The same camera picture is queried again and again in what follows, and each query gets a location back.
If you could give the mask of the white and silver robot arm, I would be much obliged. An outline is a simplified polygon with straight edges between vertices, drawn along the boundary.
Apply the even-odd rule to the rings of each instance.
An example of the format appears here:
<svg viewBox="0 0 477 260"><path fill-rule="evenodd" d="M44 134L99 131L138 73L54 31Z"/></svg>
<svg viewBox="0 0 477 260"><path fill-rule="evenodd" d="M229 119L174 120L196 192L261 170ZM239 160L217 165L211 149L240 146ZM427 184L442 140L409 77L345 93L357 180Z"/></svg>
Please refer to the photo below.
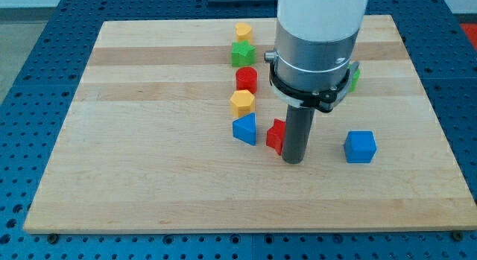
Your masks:
<svg viewBox="0 0 477 260"><path fill-rule="evenodd" d="M287 86L321 92L347 72L368 0L278 0L274 71Z"/></svg>

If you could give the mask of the green block behind arm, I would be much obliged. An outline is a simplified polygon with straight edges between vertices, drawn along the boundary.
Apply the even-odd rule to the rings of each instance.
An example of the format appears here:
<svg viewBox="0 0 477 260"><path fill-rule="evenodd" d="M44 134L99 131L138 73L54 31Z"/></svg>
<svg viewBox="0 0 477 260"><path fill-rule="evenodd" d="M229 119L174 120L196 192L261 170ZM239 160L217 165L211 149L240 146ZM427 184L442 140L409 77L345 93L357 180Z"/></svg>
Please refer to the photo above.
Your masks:
<svg viewBox="0 0 477 260"><path fill-rule="evenodd" d="M353 79L352 79L352 83L351 83L351 86L350 86L350 89L349 89L349 93L354 92L356 90L360 74L361 74L361 70L360 70L360 68L357 68L353 73Z"/></svg>

